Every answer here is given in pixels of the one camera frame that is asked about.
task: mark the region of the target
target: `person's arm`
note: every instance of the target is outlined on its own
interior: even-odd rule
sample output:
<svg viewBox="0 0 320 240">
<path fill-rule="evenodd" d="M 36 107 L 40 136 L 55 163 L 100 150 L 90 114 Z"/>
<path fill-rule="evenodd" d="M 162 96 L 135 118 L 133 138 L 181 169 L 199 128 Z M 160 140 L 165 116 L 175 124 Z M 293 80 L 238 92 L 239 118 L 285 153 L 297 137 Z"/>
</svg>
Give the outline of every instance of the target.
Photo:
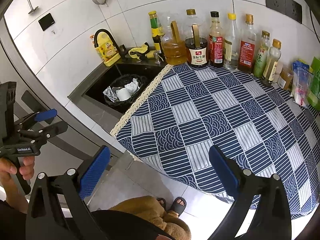
<svg viewBox="0 0 320 240">
<path fill-rule="evenodd" d="M 31 179 L 34 175 L 34 157 L 24 157 L 24 166 L 19 171 L 25 180 Z M 21 194 L 15 185 L 10 174 L 16 174 L 17 168 L 7 159 L 0 158 L 0 182 L 7 195 L 6 202 L 14 209 L 27 214 L 28 202 L 23 194 Z"/>
</svg>

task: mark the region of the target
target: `gold bottle cap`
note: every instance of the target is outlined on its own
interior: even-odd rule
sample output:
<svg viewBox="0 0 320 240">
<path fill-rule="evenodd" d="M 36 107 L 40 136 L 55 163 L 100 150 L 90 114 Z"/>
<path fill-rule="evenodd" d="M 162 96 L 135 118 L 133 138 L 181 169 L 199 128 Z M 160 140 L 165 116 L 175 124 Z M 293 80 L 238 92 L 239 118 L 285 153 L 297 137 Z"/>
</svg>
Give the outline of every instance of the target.
<svg viewBox="0 0 320 240">
<path fill-rule="evenodd" d="M 277 49 L 281 49 L 281 41 L 273 39 L 272 46 L 276 47 Z"/>
<path fill-rule="evenodd" d="M 188 9 L 187 15 L 196 15 L 196 10 L 195 9 Z"/>
<path fill-rule="evenodd" d="M 236 14 L 235 13 L 228 13 L 228 19 L 229 20 L 235 20 L 236 19 Z"/>
<path fill-rule="evenodd" d="M 253 25 L 253 15 L 252 14 L 245 14 L 245 22 L 247 24 Z"/>
<path fill-rule="evenodd" d="M 266 32 L 266 31 L 262 31 L 261 36 L 267 40 L 270 40 L 270 33 Z"/>
</svg>

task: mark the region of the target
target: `patchwork pattern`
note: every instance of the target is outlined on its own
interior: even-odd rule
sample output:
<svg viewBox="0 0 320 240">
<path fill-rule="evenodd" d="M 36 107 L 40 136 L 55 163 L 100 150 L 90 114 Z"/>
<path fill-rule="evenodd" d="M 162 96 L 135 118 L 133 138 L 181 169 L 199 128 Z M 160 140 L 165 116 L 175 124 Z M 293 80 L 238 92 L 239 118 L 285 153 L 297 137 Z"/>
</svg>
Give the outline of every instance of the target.
<svg viewBox="0 0 320 240">
<path fill-rule="evenodd" d="M 292 219 L 310 213 L 319 196 L 319 112 L 247 73 L 174 66 L 116 138 L 160 173 L 228 203 L 209 161 L 212 145 L 258 176 L 277 173 Z M 251 208 L 258 202 L 257 195 Z"/>
</svg>

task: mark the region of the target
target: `black bottle cap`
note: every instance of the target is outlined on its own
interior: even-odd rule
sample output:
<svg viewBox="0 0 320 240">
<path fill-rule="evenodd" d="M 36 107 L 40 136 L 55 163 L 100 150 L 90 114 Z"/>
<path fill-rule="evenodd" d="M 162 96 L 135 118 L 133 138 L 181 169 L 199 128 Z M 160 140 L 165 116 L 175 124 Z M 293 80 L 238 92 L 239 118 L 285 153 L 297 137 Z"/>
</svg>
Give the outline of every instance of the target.
<svg viewBox="0 0 320 240">
<path fill-rule="evenodd" d="M 211 17 L 219 18 L 219 12 L 211 11 L 210 14 L 211 14 Z"/>
</svg>

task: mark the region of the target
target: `black sandal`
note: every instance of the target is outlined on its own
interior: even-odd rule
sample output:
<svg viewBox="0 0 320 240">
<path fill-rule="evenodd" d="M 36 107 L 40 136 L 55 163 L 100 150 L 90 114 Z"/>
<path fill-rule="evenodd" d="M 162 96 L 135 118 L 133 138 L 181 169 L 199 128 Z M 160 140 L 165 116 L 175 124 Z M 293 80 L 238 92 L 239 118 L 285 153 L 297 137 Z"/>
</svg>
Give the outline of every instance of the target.
<svg viewBox="0 0 320 240">
<path fill-rule="evenodd" d="M 166 208 L 166 205 L 167 205 L 167 203 L 166 203 L 166 201 L 165 201 L 165 199 L 164 198 L 157 198 L 157 201 L 160 201 L 160 200 L 162 200 L 163 201 L 163 204 L 161 204 L 160 202 L 159 202 L 159 204 L 164 208 L 164 210 L 165 210 L 165 208 Z"/>
<path fill-rule="evenodd" d="M 183 206 L 183 205 L 180 205 L 179 203 L 177 203 L 177 200 L 178 200 L 178 199 L 180 199 L 181 201 L 184 202 L 184 206 Z M 179 217 L 179 216 L 183 213 L 183 211 L 186 209 L 186 206 L 187 206 L 186 200 L 185 200 L 184 198 L 182 198 L 182 197 L 177 197 L 177 198 L 174 200 L 174 202 L 173 202 L 170 210 L 176 212 L 176 213 L 178 214 L 178 217 Z"/>
</svg>

